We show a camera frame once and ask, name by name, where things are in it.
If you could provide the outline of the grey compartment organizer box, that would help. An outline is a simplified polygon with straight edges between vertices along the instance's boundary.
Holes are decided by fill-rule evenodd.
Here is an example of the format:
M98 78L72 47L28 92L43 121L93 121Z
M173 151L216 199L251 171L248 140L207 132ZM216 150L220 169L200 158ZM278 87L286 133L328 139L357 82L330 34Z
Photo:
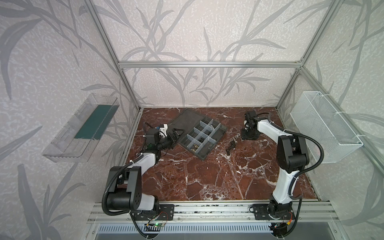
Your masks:
M178 143L201 161L206 160L227 131L227 127L218 120L192 109L185 109L168 124L168 127L169 130L184 131Z

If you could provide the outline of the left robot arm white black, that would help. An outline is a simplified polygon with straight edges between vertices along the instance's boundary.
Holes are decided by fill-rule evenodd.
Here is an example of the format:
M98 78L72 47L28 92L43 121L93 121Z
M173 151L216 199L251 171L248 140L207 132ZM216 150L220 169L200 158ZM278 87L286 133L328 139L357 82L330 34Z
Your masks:
M168 130L168 126L163 125L143 131L145 139L137 157L109 171L101 202L103 212L108 216L140 212L160 214L158 198L142 192L142 176L159 162L162 151L175 147L185 130Z

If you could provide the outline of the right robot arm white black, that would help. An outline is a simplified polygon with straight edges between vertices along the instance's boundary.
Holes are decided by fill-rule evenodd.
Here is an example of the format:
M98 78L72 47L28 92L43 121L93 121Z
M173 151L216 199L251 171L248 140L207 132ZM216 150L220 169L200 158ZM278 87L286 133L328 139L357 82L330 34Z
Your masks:
M272 198L267 207L267 213L273 219L279 219L284 213L290 211L293 200L302 197L294 197L294 187L299 176L314 170L324 160L324 148L315 139L301 133L292 132L276 125L270 113L256 113L248 111L245 113L245 127L241 130L242 140L258 140L260 135L265 135L277 143L277 163L279 165L279 176ZM310 141L320 151L318 161L309 168L309 153L307 142Z

